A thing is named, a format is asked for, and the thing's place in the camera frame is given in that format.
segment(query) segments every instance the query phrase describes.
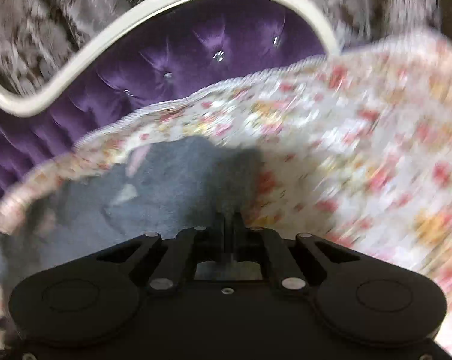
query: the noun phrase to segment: metal screw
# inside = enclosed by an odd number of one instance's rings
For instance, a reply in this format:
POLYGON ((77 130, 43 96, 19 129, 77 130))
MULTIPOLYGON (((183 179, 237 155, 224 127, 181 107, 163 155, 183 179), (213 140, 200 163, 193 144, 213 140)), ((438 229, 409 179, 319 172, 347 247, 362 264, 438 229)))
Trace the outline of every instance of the metal screw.
POLYGON ((165 277, 160 277, 158 279, 151 280, 149 286, 157 291, 165 291, 169 290, 169 288, 172 288, 174 286, 174 283, 171 280, 166 279, 165 277))
POLYGON ((234 290, 232 288, 226 287, 221 290, 221 292, 225 295, 234 294, 234 290))
POLYGON ((288 277, 281 282, 287 290, 301 290, 306 287, 306 282, 298 277, 288 277))

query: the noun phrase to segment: tufting button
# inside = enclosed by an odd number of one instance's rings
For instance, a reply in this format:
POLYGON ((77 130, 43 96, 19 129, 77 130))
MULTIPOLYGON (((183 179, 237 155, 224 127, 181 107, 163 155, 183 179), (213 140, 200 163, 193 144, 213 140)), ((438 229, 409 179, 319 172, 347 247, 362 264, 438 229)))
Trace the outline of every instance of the tufting button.
POLYGON ((216 62, 221 62, 224 59, 224 51, 218 51, 214 57, 212 57, 216 62))

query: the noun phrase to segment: purple velvet upholstery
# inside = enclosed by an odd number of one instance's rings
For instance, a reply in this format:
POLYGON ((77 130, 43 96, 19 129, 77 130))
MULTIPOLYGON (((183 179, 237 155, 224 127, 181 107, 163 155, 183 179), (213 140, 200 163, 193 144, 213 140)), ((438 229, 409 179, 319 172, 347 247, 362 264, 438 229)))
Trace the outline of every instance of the purple velvet upholstery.
POLYGON ((181 5, 116 42, 41 114, 0 110, 0 197, 33 166, 137 108, 318 54, 323 48, 307 23, 270 0, 181 5))

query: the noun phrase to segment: floral blanket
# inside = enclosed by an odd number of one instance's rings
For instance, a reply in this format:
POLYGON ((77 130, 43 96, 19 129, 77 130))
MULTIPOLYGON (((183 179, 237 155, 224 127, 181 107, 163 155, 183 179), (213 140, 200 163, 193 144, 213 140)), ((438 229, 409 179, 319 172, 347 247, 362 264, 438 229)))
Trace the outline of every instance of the floral blanket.
POLYGON ((135 111, 12 187, 0 201, 0 231, 14 237, 28 205, 63 180, 101 174, 136 147, 193 134, 264 153, 251 226, 284 238, 307 230, 435 280, 449 306, 437 342, 452 354, 448 41, 412 33, 135 111))

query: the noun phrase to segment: gray fabric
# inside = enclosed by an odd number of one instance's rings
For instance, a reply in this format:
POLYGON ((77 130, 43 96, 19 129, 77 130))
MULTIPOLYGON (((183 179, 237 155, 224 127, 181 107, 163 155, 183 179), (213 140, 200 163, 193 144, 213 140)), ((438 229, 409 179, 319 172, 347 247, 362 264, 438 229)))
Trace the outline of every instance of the gray fabric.
MULTIPOLYGON (((221 148, 189 137, 152 145, 132 177, 126 176, 127 165, 117 165, 101 177, 65 183, 31 206, 23 228, 0 235, 5 300, 29 275, 145 231, 167 239, 187 227, 211 225, 216 211, 230 218, 254 198, 260 165, 256 149, 221 148), (125 186, 134 194, 118 199, 125 186)), ((200 271, 201 278, 232 278, 237 267, 202 266, 200 271)), ((239 275, 258 278, 258 270, 239 275)))

